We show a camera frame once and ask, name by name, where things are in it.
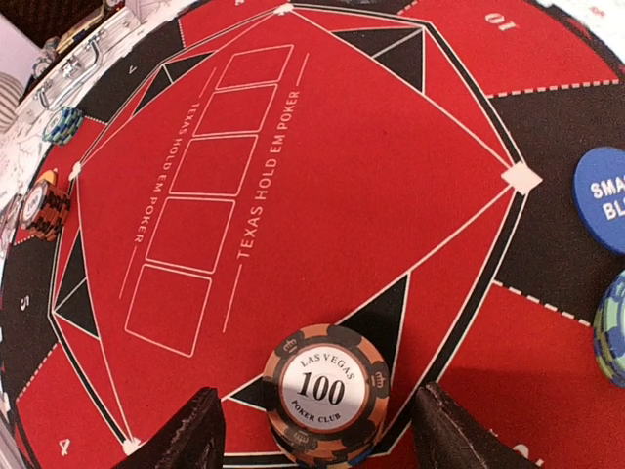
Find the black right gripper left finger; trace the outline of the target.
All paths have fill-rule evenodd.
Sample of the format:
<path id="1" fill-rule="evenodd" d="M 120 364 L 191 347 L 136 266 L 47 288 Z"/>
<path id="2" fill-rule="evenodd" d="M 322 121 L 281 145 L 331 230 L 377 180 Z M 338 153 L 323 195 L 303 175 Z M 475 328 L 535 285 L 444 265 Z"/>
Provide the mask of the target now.
<path id="1" fill-rule="evenodd" d="M 115 468 L 222 468 L 225 439 L 226 420 L 218 390 L 203 387 Z"/>

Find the orange black hundred chip stack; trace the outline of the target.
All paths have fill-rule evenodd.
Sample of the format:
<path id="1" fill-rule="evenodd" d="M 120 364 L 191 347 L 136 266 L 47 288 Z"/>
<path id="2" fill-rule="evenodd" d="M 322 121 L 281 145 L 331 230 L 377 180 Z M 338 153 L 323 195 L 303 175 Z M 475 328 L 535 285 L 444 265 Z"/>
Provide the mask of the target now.
<path id="1" fill-rule="evenodd" d="M 27 193 L 19 216 L 20 227 L 39 239 L 54 241 L 71 207 L 68 192 L 57 186 L 58 171 L 47 170 Z"/>

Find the blue small blind button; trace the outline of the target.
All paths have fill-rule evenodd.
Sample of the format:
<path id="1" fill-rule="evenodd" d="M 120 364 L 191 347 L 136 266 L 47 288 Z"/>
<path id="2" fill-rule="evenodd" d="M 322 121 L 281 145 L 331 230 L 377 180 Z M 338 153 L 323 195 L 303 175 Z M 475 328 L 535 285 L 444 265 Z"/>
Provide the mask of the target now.
<path id="1" fill-rule="evenodd" d="M 592 237 L 608 250 L 624 254 L 624 150 L 587 151 L 573 174 L 573 198 Z"/>

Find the green fifty poker chip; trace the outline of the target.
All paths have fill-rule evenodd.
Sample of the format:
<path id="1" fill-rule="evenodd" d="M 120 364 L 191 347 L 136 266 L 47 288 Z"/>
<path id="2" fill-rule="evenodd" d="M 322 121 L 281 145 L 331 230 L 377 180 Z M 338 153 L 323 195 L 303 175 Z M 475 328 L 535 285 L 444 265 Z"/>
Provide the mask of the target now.
<path id="1" fill-rule="evenodd" d="M 600 371 L 624 388 L 624 272 L 613 280 L 596 310 L 593 346 Z"/>

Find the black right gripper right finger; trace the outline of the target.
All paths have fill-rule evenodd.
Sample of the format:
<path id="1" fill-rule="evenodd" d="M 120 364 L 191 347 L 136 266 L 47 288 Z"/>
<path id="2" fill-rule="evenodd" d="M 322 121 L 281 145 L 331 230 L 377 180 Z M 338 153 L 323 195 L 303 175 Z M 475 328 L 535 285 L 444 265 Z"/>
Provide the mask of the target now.
<path id="1" fill-rule="evenodd" d="M 421 468 L 534 468 L 479 424 L 436 382 L 418 388 L 412 429 Z"/>

